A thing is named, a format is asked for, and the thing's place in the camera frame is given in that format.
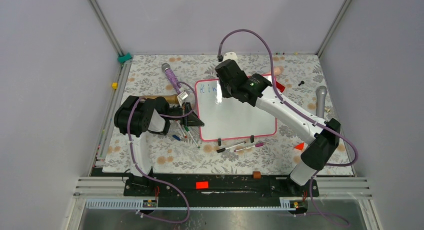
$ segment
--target microphone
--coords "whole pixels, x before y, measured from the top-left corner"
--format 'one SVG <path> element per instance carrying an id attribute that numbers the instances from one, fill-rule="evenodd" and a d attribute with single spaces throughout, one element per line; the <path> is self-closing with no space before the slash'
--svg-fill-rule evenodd
<path id="1" fill-rule="evenodd" d="M 324 111 L 326 107 L 327 87 L 319 86 L 316 89 L 316 116 L 324 118 Z"/>
<path id="2" fill-rule="evenodd" d="M 178 79 L 175 76 L 174 72 L 171 70 L 171 66 L 168 63 L 163 63 L 162 64 L 162 70 L 165 73 L 166 77 L 168 78 L 168 80 L 171 82 L 173 88 L 175 89 L 175 91 L 177 92 L 177 94 L 181 94 L 180 88 L 181 85 L 179 85 Z"/>

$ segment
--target black wire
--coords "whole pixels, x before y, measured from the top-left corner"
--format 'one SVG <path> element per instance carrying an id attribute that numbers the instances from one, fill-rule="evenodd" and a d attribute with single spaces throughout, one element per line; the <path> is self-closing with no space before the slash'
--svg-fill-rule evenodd
<path id="1" fill-rule="evenodd" d="M 128 170 L 125 170 L 123 173 L 125 174 L 127 171 L 129 171 L 129 169 Z M 122 175 L 122 182 L 125 183 L 124 182 L 124 175 Z"/>

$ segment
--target floral tablecloth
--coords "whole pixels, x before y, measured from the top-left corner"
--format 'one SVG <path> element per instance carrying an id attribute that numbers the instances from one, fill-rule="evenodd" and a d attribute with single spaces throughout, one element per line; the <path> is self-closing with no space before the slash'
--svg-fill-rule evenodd
<path id="1" fill-rule="evenodd" d="M 316 94 L 318 86 L 326 85 L 320 62 L 317 56 L 297 55 L 273 57 L 274 66 L 280 66 L 282 73 L 277 81 L 285 85 L 284 95 L 315 114 Z M 196 81 L 216 78 L 215 66 L 218 64 L 213 55 L 150 55 L 134 56 L 126 81 L 122 102 L 129 95 L 172 95 L 175 90 L 161 70 L 162 63 L 169 63 L 180 81 L 194 86 Z M 267 73 L 270 71 L 269 56 L 241 55 L 238 64 L 248 75 Z M 336 118 L 335 111 L 327 95 L 324 118 Z M 257 137 L 255 143 L 264 142 L 259 148 L 216 153 L 222 148 L 216 142 L 202 142 L 199 129 L 191 128 L 200 149 L 190 138 L 177 141 L 172 134 L 180 135 L 176 124 L 171 124 L 167 136 L 148 134 L 147 144 L 153 162 L 153 170 L 157 173 L 213 173 L 213 174 L 251 174 L 260 171 L 262 174 L 289 174 L 300 161 L 300 150 L 294 146 L 302 143 L 296 134 L 278 121 L 277 133 L 269 137 Z M 119 133 L 117 128 L 108 147 L 103 165 L 103 172 L 124 172 L 130 167 L 128 138 Z M 241 140 L 223 141 L 229 146 Z M 343 143 L 339 145 L 329 162 L 346 163 L 348 155 Z M 351 167 L 325 167 L 321 175 L 353 175 Z"/>

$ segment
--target white wall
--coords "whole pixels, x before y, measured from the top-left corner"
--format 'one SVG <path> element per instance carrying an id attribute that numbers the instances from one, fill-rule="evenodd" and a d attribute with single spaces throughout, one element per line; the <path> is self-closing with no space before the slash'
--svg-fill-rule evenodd
<path id="1" fill-rule="evenodd" d="M 218 52 L 240 28 L 256 31 L 273 52 L 315 53 L 344 0 L 97 0 L 124 51 L 132 54 Z M 265 53 L 248 33 L 224 49 Z"/>
<path id="2" fill-rule="evenodd" d="M 322 59 L 384 229 L 422 229 L 424 0 L 353 0 Z"/>
<path id="3" fill-rule="evenodd" d="M 116 58 L 87 0 L 0 0 L 0 229 L 59 229 Z"/>

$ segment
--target green clamp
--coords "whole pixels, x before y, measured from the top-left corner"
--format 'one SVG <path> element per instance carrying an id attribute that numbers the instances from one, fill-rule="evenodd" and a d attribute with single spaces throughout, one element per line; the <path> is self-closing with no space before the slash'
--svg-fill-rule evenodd
<path id="1" fill-rule="evenodd" d="M 126 55 L 124 55 L 124 56 L 118 57 L 118 61 L 119 61 L 120 63 L 124 63 L 125 61 L 127 61 L 127 60 L 129 60 L 129 59 L 131 59 L 131 58 L 132 58 L 131 54 L 130 54 L 130 53 L 127 53 L 127 54 L 126 54 Z"/>

